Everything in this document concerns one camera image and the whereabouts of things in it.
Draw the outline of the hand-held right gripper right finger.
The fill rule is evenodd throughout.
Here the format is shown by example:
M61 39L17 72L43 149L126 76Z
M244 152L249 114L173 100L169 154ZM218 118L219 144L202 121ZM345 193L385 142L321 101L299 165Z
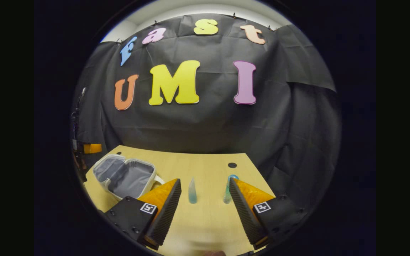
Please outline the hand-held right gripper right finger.
M255 250L286 240L308 215L287 195L274 197L235 178L229 178L229 193Z

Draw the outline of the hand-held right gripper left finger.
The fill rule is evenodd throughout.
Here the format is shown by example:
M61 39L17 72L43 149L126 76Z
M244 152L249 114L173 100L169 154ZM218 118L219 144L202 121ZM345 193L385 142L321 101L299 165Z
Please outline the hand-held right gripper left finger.
M138 199L126 196L104 217L129 240L156 251L169 232L181 192L181 180L176 178Z

